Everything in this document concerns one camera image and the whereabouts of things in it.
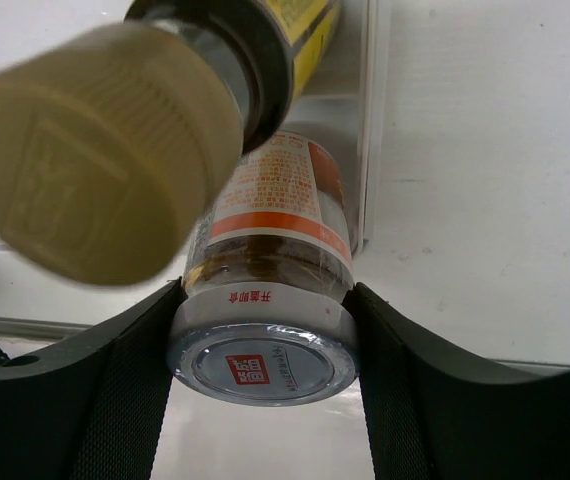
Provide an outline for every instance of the orange and white label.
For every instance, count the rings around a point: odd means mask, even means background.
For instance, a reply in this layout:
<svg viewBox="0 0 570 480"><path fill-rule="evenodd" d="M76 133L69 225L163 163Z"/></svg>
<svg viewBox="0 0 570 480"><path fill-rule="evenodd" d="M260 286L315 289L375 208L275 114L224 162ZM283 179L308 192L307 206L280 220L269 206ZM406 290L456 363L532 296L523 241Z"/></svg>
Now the orange and white label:
<svg viewBox="0 0 570 480"><path fill-rule="evenodd" d="M209 244L246 235L295 238L330 252L351 271L349 239L322 217L340 215L344 222L342 206L337 202L335 212L321 214L319 178L336 179L336 188L324 190L342 202L338 169L329 154L305 137L278 132L237 166L214 209Z"/></svg>

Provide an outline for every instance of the bottle neck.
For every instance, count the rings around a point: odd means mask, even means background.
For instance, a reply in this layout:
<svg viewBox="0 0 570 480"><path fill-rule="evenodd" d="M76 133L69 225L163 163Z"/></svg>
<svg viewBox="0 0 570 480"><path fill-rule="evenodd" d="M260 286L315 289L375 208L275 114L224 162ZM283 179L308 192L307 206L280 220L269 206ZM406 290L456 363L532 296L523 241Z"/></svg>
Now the bottle neck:
<svg viewBox="0 0 570 480"><path fill-rule="evenodd" d="M152 11L144 21L176 35L207 62L231 92L243 126L246 126L251 108L250 87L241 62L227 42L207 29L168 17L162 12Z"/></svg>

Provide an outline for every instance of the jar lid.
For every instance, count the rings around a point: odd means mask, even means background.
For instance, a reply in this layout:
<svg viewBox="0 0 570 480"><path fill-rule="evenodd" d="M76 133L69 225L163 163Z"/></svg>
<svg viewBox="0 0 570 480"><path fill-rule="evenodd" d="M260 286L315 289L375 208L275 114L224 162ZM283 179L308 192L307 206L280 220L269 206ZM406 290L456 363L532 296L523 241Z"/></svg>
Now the jar lid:
<svg viewBox="0 0 570 480"><path fill-rule="evenodd" d="M174 375L213 398L256 406L323 400L357 376L356 329L335 300L279 283L216 287L176 312Z"/></svg>

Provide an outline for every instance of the white lid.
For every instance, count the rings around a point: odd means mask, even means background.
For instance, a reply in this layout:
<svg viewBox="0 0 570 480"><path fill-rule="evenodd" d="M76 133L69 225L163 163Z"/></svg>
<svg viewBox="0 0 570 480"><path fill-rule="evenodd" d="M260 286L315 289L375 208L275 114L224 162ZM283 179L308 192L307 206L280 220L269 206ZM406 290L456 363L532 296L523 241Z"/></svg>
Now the white lid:
<svg viewBox="0 0 570 480"><path fill-rule="evenodd" d="M210 397L257 406L322 400L357 376L356 330L338 302L269 282L216 287L176 312L167 362Z"/></svg>

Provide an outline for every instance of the beige bottle cap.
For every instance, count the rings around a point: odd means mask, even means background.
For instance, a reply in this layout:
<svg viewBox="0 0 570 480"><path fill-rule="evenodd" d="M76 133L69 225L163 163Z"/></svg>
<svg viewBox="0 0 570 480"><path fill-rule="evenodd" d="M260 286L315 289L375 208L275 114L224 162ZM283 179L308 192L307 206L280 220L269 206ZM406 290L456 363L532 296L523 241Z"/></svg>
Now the beige bottle cap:
<svg viewBox="0 0 570 480"><path fill-rule="evenodd" d="M0 238L79 282L145 280L241 154L238 107L178 38L93 30L0 73Z"/></svg>

